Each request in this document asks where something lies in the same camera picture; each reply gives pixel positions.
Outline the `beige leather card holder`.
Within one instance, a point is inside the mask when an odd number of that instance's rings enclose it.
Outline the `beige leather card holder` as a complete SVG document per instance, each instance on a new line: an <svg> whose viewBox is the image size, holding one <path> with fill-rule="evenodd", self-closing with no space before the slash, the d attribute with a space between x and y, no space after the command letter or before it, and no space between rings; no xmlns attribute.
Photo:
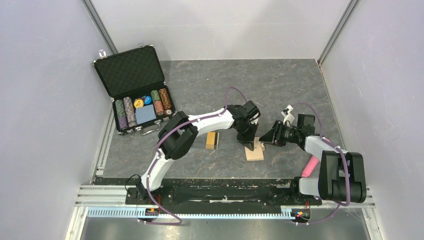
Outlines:
<svg viewBox="0 0 424 240"><path fill-rule="evenodd" d="M255 137L253 146L254 146L253 150L250 150L247 147L245 147L246 160L248 162L263 161L265 159L265 157L264 157L264 151L265 151L264 143L259 141L259 137Z"/></svg>

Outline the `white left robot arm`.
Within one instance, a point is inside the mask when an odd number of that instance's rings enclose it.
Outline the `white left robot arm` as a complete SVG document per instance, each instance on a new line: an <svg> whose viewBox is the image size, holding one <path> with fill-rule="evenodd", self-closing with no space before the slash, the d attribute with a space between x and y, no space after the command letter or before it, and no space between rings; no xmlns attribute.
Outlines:
<svg viewBox="0 0 424 240"><path fill-rule="evenodd" d="M244 105L227 105L217 111L200 115L177 112L158 134L155 155L146 172L136 184L138 197L145 204L157 198L157 189L174 161L185 156L198 136L218 130L234 129L238 143L254 150L255 135L261 113L248 101Z"/></svg>

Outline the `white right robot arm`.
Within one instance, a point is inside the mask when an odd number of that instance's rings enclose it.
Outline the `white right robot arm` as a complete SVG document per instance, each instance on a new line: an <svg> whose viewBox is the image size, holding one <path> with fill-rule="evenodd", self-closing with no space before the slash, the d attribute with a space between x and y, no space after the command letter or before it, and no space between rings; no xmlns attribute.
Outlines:
<svg viewBox="0 0 424 240"><path fill-rule="evenodd" d="M367 197L363 156L334 145L315 132L315 116L299 114L297 125L277 120L271 130L259 138L264 144L284 147L298 145L318 159L318 177L295 177L289 189L289 199L302 204L309 196L347 206L363 203Z"/></svg>

